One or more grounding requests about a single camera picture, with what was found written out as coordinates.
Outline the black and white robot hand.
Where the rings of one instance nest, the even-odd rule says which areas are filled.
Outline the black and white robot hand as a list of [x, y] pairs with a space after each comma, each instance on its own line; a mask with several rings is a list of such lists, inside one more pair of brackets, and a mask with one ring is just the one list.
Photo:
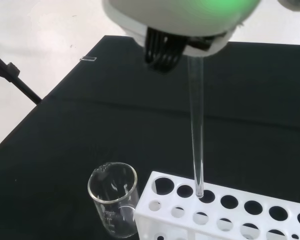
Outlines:
[[172, 71], [182, 56], [222, 50], [258, 0], [103, 0], [106, 16], [144, 49], [153, 71]]

